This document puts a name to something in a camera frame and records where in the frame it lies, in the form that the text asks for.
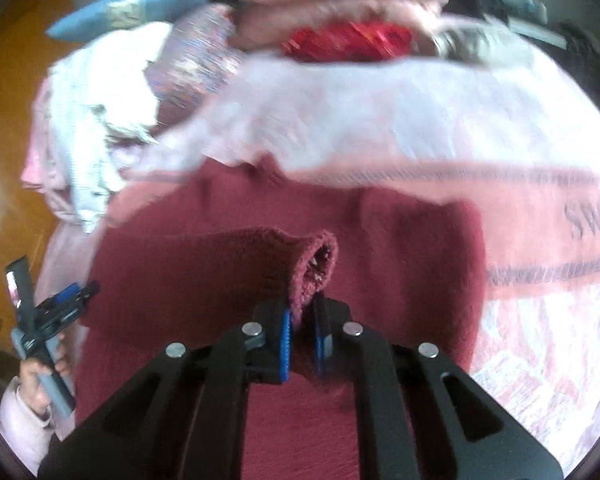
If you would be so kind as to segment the pink sleeved left forearm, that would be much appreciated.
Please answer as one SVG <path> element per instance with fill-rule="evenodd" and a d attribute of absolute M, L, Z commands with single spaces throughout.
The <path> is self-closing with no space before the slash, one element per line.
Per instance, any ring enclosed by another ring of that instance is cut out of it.
<path fill-rule="evenodd" d="M 0 435 L 33 477 L 42 460 L 61 441 L 55 413 L 40 389 L 32 398 L 18 377 L 12 378 L 0 403 Z"/>

